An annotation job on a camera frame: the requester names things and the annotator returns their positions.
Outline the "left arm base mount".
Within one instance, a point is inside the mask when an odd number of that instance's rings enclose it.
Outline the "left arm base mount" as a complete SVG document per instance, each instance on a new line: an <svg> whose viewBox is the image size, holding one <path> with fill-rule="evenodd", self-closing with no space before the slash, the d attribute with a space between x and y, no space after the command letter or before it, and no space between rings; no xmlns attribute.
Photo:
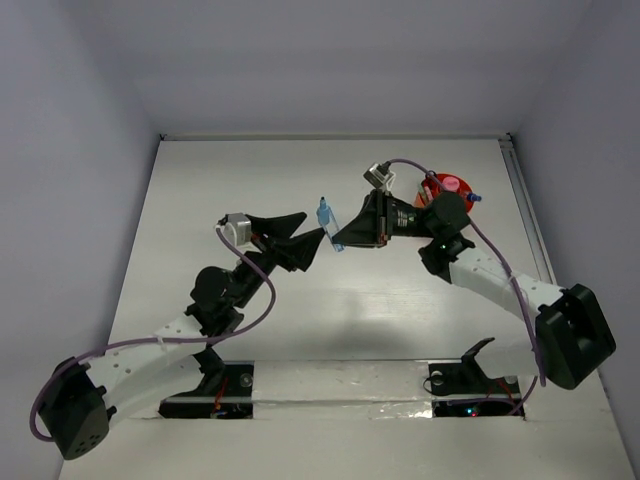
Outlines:
<svg viewBox="0 0 640 480"><path fill-rule="evenodd" d="M247 420L253 418L254 363L225 363L208 347L196 354L199 384L193 390L163 400L158 414L164 419Z"/></svg>

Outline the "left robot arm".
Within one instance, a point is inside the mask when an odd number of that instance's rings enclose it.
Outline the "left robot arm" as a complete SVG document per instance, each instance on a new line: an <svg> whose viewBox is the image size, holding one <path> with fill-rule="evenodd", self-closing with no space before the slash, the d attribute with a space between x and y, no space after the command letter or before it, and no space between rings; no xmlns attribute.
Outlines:
<svg viewBox="0 0 640 480"><path fill-rule="evenodd" d="M215 233L237 258L233 269L208 266L196 276L191 302L153 334L123 340L61 362L30 409L29 428L66 460L86 455L122 420L182 389L215 392L225 364L214 345L258 326L271 313L276 268L305 272L325 234L297 230L303 212L259 218L228 214Z"/></svg>

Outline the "blue transparent pen cap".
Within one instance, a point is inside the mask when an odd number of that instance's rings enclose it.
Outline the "blue transparent pen cap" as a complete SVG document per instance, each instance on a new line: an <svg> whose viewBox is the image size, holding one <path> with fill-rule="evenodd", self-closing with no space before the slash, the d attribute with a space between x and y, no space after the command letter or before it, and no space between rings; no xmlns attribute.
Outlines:
<svg viewBox="0 0 640 480"><path fill-rule="evenodd" d="M336 240L336 235L337 234L338 234L338 232L328 233L328 238L329 238L329 241L330 241L331 246L333 247L334 251L336 253L340 253L340 252L343 252L345 250L345 246Z"/></svg>

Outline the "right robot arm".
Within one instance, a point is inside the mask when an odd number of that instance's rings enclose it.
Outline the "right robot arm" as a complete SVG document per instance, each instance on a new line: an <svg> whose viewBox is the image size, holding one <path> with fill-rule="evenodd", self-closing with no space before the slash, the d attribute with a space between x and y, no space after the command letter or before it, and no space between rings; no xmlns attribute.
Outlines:
<svg viewBox="0 0 640 480"><path fill-rule="evenodd" d="M356 248L381 248L394 237L426 238L429 242L418 255L430 274L476 293L524 323L527 342L461 366L460 379L468 390L482 392L498 376L519 375L575 389L617 348L594 292L582 284L564 288L511 269L497 253L489 254L464 237L471 223L455 193L444 192L417 208L372 190L334 238Z"/></svg>

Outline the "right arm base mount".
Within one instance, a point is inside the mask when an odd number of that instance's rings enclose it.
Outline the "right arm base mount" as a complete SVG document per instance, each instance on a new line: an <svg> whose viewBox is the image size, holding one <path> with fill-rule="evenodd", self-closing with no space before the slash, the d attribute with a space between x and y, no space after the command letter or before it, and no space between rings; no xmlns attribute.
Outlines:
<svg viewBox="0 0 640 480"><path fill-rule="evenodd" d="M455 362L429 364L422 387L432 397L436 418L525 417L518 380L490 378L476 360L493 341L480 340Z"/></svg>

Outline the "blue highlighter pen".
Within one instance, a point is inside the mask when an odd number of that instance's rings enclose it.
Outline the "blue highlighter pen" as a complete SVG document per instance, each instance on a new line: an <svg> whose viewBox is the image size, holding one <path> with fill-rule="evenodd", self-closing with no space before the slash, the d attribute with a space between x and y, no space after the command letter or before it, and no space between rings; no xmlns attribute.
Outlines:
<svg viewBox="0 0 640 480"><path fill-rule="evenodd" d="M336 233L336 220L324 196L319 200L319 205L316 209L316 216L319 225L323 228L329 240L332 241L333 236Z"/></svg>

